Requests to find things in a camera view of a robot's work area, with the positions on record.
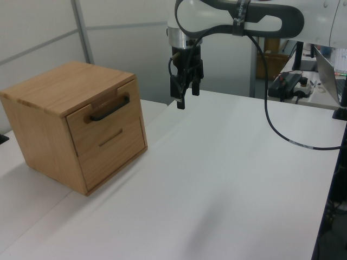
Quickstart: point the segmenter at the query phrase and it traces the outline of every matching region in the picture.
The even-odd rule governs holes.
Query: white tabletop
[[[303,54],[308,54],[309,51],[303,50]],[[290,58],[290,60],[287,62],[287,64],[284,66],[283,70],[281,72],[290,72],[292,70],[293,64],[295,59],[295,53]],[[301,60],[303,61],[315,61],[316,58],[310,58],[307,56],[302,56]],[[303,77],[308,78],[309,82],[312,81],[317,82],[317,84],[320,83],[319,75],[317,72],[314,71],[302,71]],[[291,73],[301,73],[301,71],[293,71]],[[337,76],[337,79],[345,79],[345,77]],[[279,101],[279,99],[274,97],[269,97],[270,100]],[[291,99],[286,99],[286,103],[292,103],[294,104],[297,100],[297,97],[293,97]],[[338,103],[335,101],[335,99],[330,95],[330,93],[324,88],[324,86],[317,85],[311,90],[311,95],[308,98],[302,98],[298,101],[299,105],[306,105],[311,107],[320,107],[325,109],[331,109],[336,110],[339,108]]]
[[[263,101],[201,91],[147,127],[149,149],[90,197],[71,192],[0,259],[309,260],[338,151],[292,145]],[[275,127],[340,144],[332,111],[269,102]]]
[[[148,125],[167,105],[141,100]],[[0,145],[0,254],[72,190],[29,168],[13,131]]]

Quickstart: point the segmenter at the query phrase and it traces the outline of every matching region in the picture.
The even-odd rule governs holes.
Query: wooden drawer cabinet
[[[0,99],[27,164],[82,194],[147,150],[134,74],[70,62]]]

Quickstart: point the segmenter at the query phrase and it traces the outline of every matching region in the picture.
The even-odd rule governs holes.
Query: wooden lid
[[[64,117],[134,80],[135,74],[69,62],[0,92],[0,96]]]

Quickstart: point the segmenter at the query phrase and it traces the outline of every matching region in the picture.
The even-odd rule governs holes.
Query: drawer front
[[[78,157],[87,189],[91,190],[145,148],[140,118],[117,132],[98,152]]]
[[[124,126],[140,117],[140,99],[134,81],[106,97],[108,100],[103,100],[101,105],[88,104],[66,117],[78,156],[97,153]]]

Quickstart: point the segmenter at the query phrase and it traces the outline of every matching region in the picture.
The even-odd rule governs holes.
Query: white wall
[[[70,0],[0,0],[0,89],[85,61]],[[0,105],[0,133],[10,131]]]
[[[83,35],[87,61],[135,73],[142,99],[170,103],[167,16],[164,0],[0,0],[0,89],[70,60],[86,61]],[[201,89],[249,96],[255,56],[245,37],[205,38]],[[0,133],[9,130],[0,105]]]
[[[142,99],[170,103],[166,1],[77,0],[77,5],[91,61],[135,73]],[[201,89],[249,96],[255,56],[245,37],[207,37]]]

